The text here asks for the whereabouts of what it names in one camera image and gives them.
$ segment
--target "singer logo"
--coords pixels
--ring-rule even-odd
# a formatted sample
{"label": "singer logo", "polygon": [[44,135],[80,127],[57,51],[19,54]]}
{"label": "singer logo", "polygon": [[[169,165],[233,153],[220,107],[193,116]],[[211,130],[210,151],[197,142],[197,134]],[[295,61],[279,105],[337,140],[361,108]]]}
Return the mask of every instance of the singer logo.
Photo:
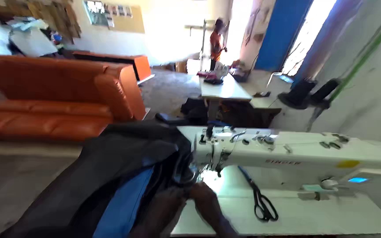
{"label": "singer logo", "polygon": [[293,162],[293,161],[280,161],[280,160],[265,160],[266,163],[272,163],[272,164],[291,164],[291,165],[299,165],[300,162]]}

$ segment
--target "orange shirt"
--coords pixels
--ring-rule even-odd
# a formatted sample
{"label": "orange shirt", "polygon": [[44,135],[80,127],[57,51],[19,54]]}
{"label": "orange shirt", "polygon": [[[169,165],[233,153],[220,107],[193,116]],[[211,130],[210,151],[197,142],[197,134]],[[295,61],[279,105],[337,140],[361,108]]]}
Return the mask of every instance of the orange shirt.
{"label": "orange shirt", "polygon": [[215,61],[219,61],[220,60],[221,51],[220,52],[214,52],[214,46],[216,46],[218,44],[219,45],[219,49],[223,48],[223,45],[220,42],[220,34],[215,32],[215,31],[213,31],[213,33],[209,37],[209,42],[211,43],[211,59],[213,59]]}

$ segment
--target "green cable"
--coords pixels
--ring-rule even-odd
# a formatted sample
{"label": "green cable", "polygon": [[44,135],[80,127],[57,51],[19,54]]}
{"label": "green cable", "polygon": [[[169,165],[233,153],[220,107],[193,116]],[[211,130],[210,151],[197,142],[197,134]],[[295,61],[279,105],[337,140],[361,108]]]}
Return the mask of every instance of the green cable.
{"label": "green cable", "polygon": [[377,49],[377,47],[381,43],[381,33],[380,35],[373,41],[367,52],[363,55],[363,57],[358,61],[358,63],[355,65],[355,67],[351,70],[351,72],[348,74],[348,76],[342,81],[341,84],[337,87],[337,89],[333,92],[333,94],[330,97],[330,102],[336,99],[336,97],[342,92],[342,90],[347,86],[347,84],[352,80],[352,78],[355,76],[355,74],[358,72],[358,70],[361,68],[361,66],[364,65],[364,63],[367,61],[367,59],[371,56],[371,54]]}

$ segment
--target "person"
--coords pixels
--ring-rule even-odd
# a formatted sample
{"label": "person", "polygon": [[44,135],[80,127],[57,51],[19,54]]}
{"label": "person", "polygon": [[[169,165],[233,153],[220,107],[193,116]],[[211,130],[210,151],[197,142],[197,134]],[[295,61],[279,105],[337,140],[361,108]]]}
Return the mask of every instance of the person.
{"label": "person", "polygon": [[[188,191],[190,199],[200,216],[213,228],[220,238],[237,238],[238,235],[221,212],[219,200],[213,190],[204,182],[193,185]],[[187,192],[182,188],[170,188],[158,193],[152,199],[146,212],[148,216],[129,233],[129,238],[160,237],[171,224],[187,200]]]}
{"label": "person", "polygon": [[215,21],[214,31],[209,37],[209,42],[211,44],[211,67],[210,71],[215,68],[215,63],[220,60],[220,55],[222,51],[227,52],[227,48],[223,46],[220,42],[221,35],[224,31],[224,23],[220,18]]}

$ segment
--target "yellow sticker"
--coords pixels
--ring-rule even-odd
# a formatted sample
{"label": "yellow sticker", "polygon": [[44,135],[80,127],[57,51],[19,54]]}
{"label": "yellow sticker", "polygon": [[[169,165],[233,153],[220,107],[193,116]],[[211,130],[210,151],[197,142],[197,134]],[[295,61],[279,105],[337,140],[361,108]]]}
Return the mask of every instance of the yellow sticker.
{"label": "yellow sticker", "polygon": [[337,168],[353,168],[359,164],[358,160],[343,160],[336,165]]}

